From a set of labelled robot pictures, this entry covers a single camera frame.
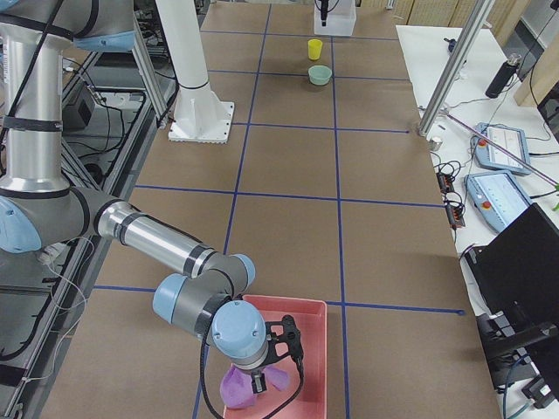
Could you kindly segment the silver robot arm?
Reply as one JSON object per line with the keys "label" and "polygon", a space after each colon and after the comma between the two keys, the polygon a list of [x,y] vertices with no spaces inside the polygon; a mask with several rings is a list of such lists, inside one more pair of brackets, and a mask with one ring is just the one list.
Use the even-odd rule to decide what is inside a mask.
{"label": "silver robot arm", "polygon": [[173,270],[154,311],[215,346],[232,362],[223,395],[266,390],[271,341],[260,312],[238,296],[255,279],[244,255],[226,256],[191,235],[61,172],[63,51],[135,47],[130,1],[4,1],[1,4],[7,170],[1,179],[1,246],[37,251],[85,235],[114,238]]}

